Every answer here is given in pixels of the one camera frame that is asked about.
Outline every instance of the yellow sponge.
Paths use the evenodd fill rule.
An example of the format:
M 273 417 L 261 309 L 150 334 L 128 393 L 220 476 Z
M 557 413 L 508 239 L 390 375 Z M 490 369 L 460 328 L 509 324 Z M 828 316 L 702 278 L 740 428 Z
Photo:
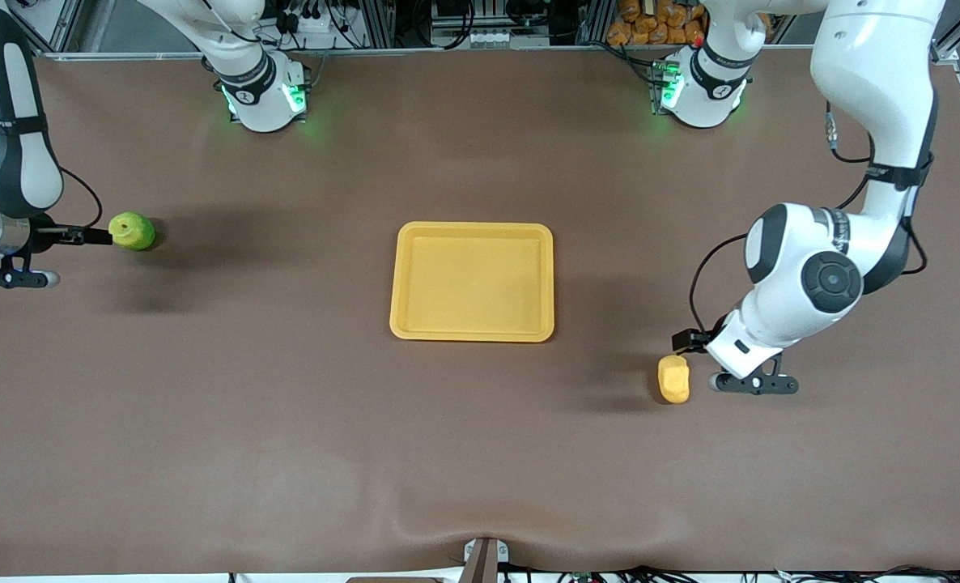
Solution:
M 153 223 L 143 215 L 127 211 L 109 221 L 109 235 L 113 235 L 113 243 L 117 247 L 141 251 L 153 245 L 155 229 Z
M 666 355 L 656 366 L 656 377 L 661 382 L 661 395 L 668 402 L 688 401 L 688 361 L 680 355 Z

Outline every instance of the brown table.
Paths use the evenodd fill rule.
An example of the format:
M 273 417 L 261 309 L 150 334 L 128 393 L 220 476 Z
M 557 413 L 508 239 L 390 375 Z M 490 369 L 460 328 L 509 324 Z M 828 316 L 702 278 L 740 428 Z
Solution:
M 278 135 L 228 125 L 197 62 L 39 63 L 59 161 L 169 235 L 54 249 L 59 287 L 0 291 L 0 575 L 429 568 L 480 534 L 557 569 L 960 568 L 953 70 L 930 269 L 787 351 L 799 394 L 713 394 L 698 357 L 687 405 L 650 396 L 703 254 L 859 180 L 807 63 L 767 52 L 699 132 L 603 54 L 335 58 Z M 69 184 L 53 214 L 91 212 Z M 553 230 L 553 339 L 395 339 L 413 220 Z M 740 253 L 708 320 L 750 287 Z

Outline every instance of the yellow tray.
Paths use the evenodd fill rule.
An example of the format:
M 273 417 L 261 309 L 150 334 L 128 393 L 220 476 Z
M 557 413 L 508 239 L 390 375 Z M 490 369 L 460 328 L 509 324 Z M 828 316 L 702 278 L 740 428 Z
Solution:
M 546 226 L 417 221 L 397 236 L 390 329 L 409 340 L 542 343 L 553 292 Z

